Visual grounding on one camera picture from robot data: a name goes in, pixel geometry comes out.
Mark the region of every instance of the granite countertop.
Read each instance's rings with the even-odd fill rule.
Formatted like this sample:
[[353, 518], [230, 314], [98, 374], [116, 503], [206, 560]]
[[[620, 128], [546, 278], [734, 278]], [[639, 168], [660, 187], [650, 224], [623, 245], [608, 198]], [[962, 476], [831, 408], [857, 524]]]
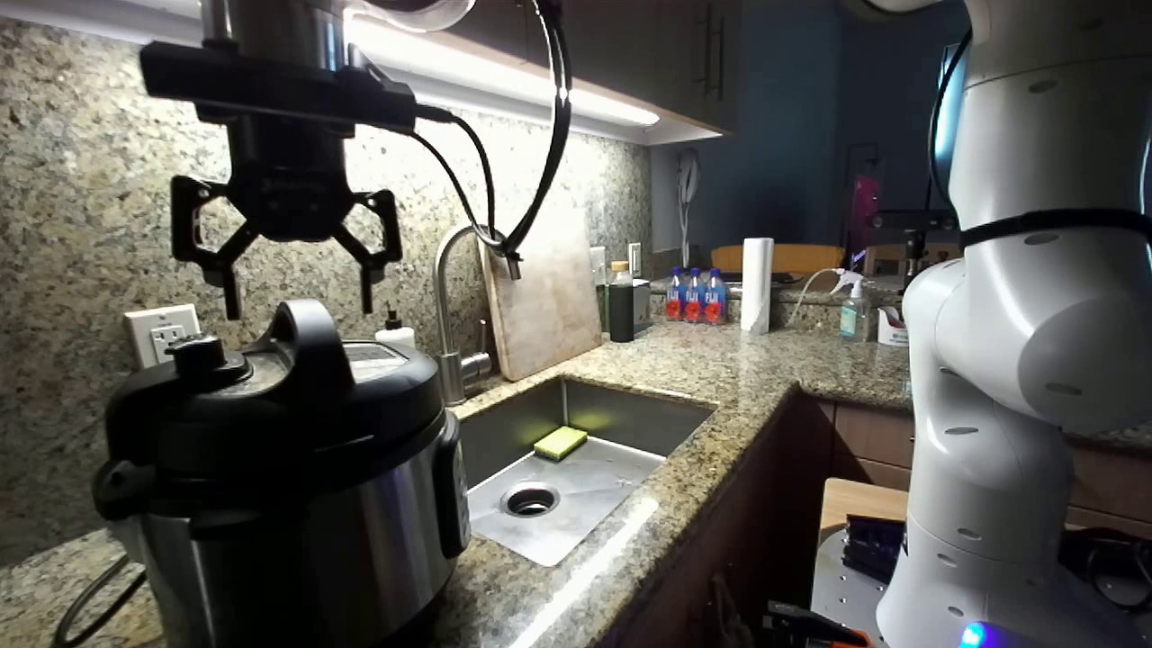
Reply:
[[[796, 385], [828, 398], [909, 408], [904, 349], [814, 330], [749, 337], [738, 329], [660, 323], [639, 342], [605, 342], [530, 382], [484, 394], [458, 415], [468, 418], [554, 374], [700, 398], [713, 418], [560, 569], [473, 541], [436, 617], [436, 646], [593, 646]], [[107, 532], [89, 532], [3, 569], [0, 646], [46, 646], [65, 604], [116, 554]], [[93, 646], [158, 646], [153, 598], [138, 593]]]

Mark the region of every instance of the plastic bottle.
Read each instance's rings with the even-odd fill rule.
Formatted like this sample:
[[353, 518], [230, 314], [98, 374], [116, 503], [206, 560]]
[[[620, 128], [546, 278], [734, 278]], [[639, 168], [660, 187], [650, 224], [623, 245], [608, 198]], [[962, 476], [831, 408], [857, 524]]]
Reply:
[[396, 316], [396, 311], [390, 311], [387, 329], [374, 330], [377, 347], [394, 347], [401, 354], [417, 354], [417, 330], [402, 329], [402, 320]]
[[705, 320], [705, 281], [700, 278], [700, 269], [687, 269], [683, 320], [687, 323], [704, 323]]
[[717, 269], [705, 274], [705, 323], [723, 323], [726, 283]]
[[664, 294], [664, 316], [683, 320], [683, 268], [675, 268], [669, 290]]
[[851, 300], [839, 306], [839, 337], [868, 342], [873, 329], [868, 329], [868, 304], [864, 304], [864, 274], [839, 269], [831, 294], [842, 288], [851, 288]]

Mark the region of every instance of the faucet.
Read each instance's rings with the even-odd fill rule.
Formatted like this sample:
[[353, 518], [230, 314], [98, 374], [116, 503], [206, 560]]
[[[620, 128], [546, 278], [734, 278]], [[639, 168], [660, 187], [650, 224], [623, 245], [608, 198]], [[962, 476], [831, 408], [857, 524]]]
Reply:
[[466, 404], [466, 382], [494, 374], [494, 354], [490, 349], [466, 356], [461, 349], [449, 347], [449, 336], [446, 336], [446, 259], [449, 259], [454, 245], [466, 241], [468, 233], [474, 233], [473, 224], [449, 229], [440, 241], [436, 259], [432, 259], [432, 306], [436, 306], [436, 329], [440, 329], [440, 389], [444, 389], [444, 404]]

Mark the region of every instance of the wall outlet cover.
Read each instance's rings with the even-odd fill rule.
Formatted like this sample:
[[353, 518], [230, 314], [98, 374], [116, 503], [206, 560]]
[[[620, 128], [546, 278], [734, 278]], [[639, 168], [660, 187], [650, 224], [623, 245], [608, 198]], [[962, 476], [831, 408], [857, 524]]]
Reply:
[[192, 336], [202, 336], [202, 320], [192, 304], [158, 306], [158, 311], [130, 311], [124, 314], [135, 342], [138, 367], [171, 364], [171, 347]]

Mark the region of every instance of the kitchen sink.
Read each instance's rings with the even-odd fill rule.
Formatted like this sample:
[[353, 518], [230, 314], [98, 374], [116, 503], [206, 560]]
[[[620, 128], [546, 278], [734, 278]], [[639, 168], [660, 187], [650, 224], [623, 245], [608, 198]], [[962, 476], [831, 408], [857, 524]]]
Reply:
[[[461, 421], [473, 532], [560, 565], [704, 421], [705, 404], [551, 377]], [[590, 439], [566, 461], [534, 454], [574, 425]]]

